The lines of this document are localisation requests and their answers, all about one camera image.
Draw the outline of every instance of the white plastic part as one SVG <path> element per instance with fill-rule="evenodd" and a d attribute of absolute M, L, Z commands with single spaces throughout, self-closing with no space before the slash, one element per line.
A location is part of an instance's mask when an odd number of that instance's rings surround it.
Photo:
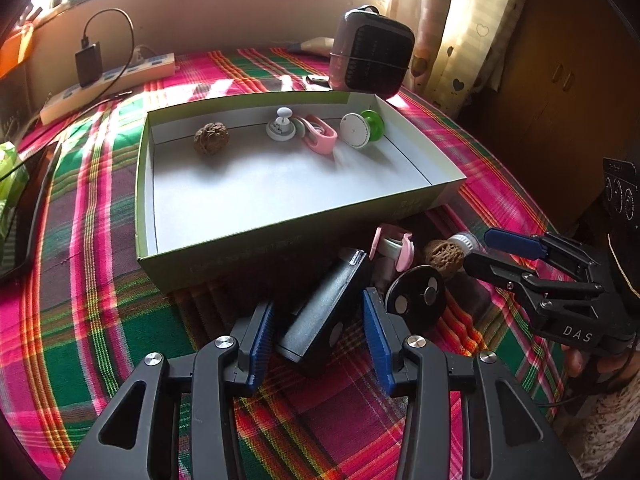
<path fill-rule="evenodd" d="M 364 148 L 370 137 L 369 125 L 360 114 L 346 114 L 340 121 L 338 138 L 352 148 L 356 150 Z"/>
<path fill-rule="evenodd" d="M 267 135 L 279 142 L 292 139 L 296 135 L 296 127 L 289 121 L 292 115 L 291 108 L 278 108 L 278 118 L 267 124 Z"/>
<path fill-rule="evenodd" d="M 465 256 L 467 256 L 471 251 L 477 251 L 480 248 L 480 242 L 478 242 L 478 239 L 467 231 L 454 234 L 449 238 L 449 242 L 453 242 L 460 247 Z"/>

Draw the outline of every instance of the charger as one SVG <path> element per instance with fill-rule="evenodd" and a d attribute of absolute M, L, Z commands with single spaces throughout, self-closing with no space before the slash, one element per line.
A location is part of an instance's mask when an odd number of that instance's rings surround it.
<path fill-rule="evenodd" d="M 82 50 L 76 52 L 76 71 L 82 88 L 89 86 L 102 76 L 102 56 L 100 42 L 89 45 L 89 39 L 82 38 Z"/>
<path fill-rule="evenodd" d="M 134 49 L 136 47 L 136 40 L 134 38 L 134 32 L 133 32 L 133 22 L 131 21 L 131 18 L 124 10 L 111 7 L 109 9 L 103 9 L 96 12 L 86 22 L 84 26 L 84 31 L 82 32 L 82 40 L 80 42 L 81 49 L 78 52 L 76 52 L 76 72 L 78 72 L 78 82 L 80 83 L 80 86 L 82 88 L 85 88 L 89 85 L 92 85 L 102 77 L 102 55 L 100 53 L 100 43 L 96 42 L 96 43 L 89 44 L 89 37 L 87 36 L 86 32 L 92 20 L 96 16 L 99 16 L 100 14 L 103 14 L 105 12 L 119 12 L 125 17 L 125 19 L 127 20 L 127 25 L 129 25 L 129 33 L 131 36 L 131 49 L 129 53 L 129 60 L 124 65 L 124 67 L 122 67 L 122 70 L 120 71 L 120 73 L 111 81 L 111 83 L 106 88 L 104 88 L 95 98 L 92 99 L 92 101 L 90 102 L 90 105 L 98 102 L 100 97 L 105 95 L 122 77 L 125 70 L 131 64 L 131 60 L 133 59 Z"/>

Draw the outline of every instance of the black cable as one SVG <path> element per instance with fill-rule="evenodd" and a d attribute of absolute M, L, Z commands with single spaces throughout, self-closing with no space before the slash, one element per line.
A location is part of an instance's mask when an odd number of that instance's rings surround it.
<path fill-rule="evenodd" d="M 91 101 L 89 101 L 86 104 L 86 106 L 89 107 L 89 108 L 92 108 L 97 103 L 97 101 L 103 95 L 105 95 L 113 87 L 113 85 L 115 85 L 118 82 L 118 80 L 124 74 L 125 70 L 131 64 L 131 60 L 133 59 L 133 54 L 134 54 L 134 52 L 136 50 L 136 39 L 134 37 L 133 22 L 131 21 L 131 18 L 129 17 L 129 15 L 124 10 L 117 9 L 116 7 L 110 7 L 109 9 L 99 10 L 92 17 L 89 18 L 89 20 L 86 22 L 86 25 L 84 26 L 84 31 L 82 32 L 82 40 L 81 40 L 82 48 L 87 48 L 89 46 L 89 38 L 87 37 L 87 34 L 86 34 L 86 30 L 87 30 L 87 27 L 89 26 L 89 23 L 91 23 L 92 19 L 94 19 L 96 16 L 99 16 L 100 14 L 102 14 L 104 12 L 119 12 L 120 14 L 122 14 L 127 19 L 127 23 L 129 23 L 129 32 L 131 34 L 131 52 L 129 54 L 129 60 L 122 67 L 122 70 L 116 76 L 116 78 L 113 81 L 111 81 L 111 83 L 107 86 L 107 88 L 102 90 L 96 97 L 94 97 Z"/>
<path fill-rule="evenodd" d="M 123 97 L 126 97 L 128 95 L 133 94 L 133 92 L 131 90 L 126 91 L 126 92 L 121 92 L 118 95 L 114 95 L 113 97 L 109 97 L 107 99 L 103 99 L 100 102 L 97 102 L 95 105 L 92 105 L 90 108 L 87 108 L 86 110 L 84 110 L 80 115 L 78 115 L 78 117 L 76 117 L 74 119 L 74 122 L 69 124 L 68 127 L 70 127 L 72 124 L 77 123 L 79 120 L 81 120 L 85 115 L 87 115 L 90 111 L 94 110 L 95 108 L 97 108 L 98 106 L 108 103 L 109 101 L 115 101 L 116 99 L 122 99 Z M 80 128 L 82 128 L 83 124 L 78 124 L 78 126 L 76 126 L 76 129 L 67 136 L 67 139 L 70 139 L 72 136 L 74 136 L 78 130 Z M 60 132 L 56 135 L 59 135 L 60 133 L 62 133 L 63 131 L 65 131 L 66 128 L 64 128 L 63 130 L 60 130 Z M 13 168 L 11 168 L 11 170 L 9 170 L 7 173 L 5 173 L 4 175 L 0 175 L 0 182 L 2 182 L 4 179 L 6 179 L 7 177 L 9 177 L 12 173 L 15 173 L 15 171 L 18 171 L 21 167 L 23 167 L 25 164 L 27 164 L 31 158 L 36 155 L 42 148 L 45 148 L 47 146 L 50 146 L 51 144 L 53 144 L 54 142 L 60 142 L 57 138 L 53 138 L 51 139 L 49 142 L 47 142 L 46 144 L 44 144 L 42 147 L 40 147 L 37 152 L 32 153 L 30 156 L 28 156 L 25 160 L 20 161 L 16 166 L 14 166 Z"/>
<path fill-rule="evenodd" d="M 536 406 L 539 407 L 539 408 L 558 408 L 559 406 L 564 406 L 565 404 L 568 404 L 569 402 L 573 402 L 575 399 L 580 399 L 581 397 L 588 397 L 588 396 L 591 396 L 591 395 L 596 395 L 596 394 L 603 393 L 607 389 L 607 386 L 612 384 L 613 381 L 615 381 L 617 378 L 619 378 L 620 375 L 622 375 L 624 373 L 624 371 L 628 368 L 629 364 L 631 363 L 631 359 L 634 356 L 634 352 L 636 351 L 636 346 L 638 345 L 639 336 L 640 336 L 640 333 L 636 332 L 636 335 L 634 336 L 634 341 L 631 344 L 631 348 L 629 349 L 629 355 L 626 357 L 625 363 L 609 379 L 607 379 L 606 381 L 602 381 L 601 383 L 596 384 L 594 386 L 594 388 L 592 388 L 591 390 L 588 390 L 586 392 L 583 392 L 581 394 L 575 394 L 575 395 L 573 395 L 573 396 L 571 396 L 571 397 L 569 397 L 567 399 L 558 400 L 558 402 L 544 402 L 544 403 L 541 403 L 541 404 L 536 403 Z"/>

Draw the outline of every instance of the black rectangular object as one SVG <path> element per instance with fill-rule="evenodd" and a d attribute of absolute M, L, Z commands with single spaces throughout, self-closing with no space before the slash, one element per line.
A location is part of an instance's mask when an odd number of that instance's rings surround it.
<path fill-rule="evenodd" d="M 329 66 L 331 88 L 395 95 L 409 67 L 415 37 L 402 23 L 366 6 L 347 12 L 338 24 Z"/>
<path fill-rule="evenodd" d="M 343 249 L 316 288 L 293 312 L 293 322 L 274 348 L 309 377 L 324 371 L 342 330 L 362 308 L 362 291 L 371 280 L 369 255 Z"/>
<path fill-rule="evenodd" d="M 92 85 L 102 77 L 100 43 L 94 43 L 76 52 L 76 70 L 80 86 Z"/>

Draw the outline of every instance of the black disc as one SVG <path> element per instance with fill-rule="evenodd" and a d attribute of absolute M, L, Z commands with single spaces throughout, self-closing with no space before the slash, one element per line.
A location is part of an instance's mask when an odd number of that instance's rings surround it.
<path fill-rule="evenodd" d="M 444 280 L 431 266 L 414 267 L 389 287 L 385 307 L 401 316 L 412 333 L 421 334 L 436 324 L 447 307 Z"/>

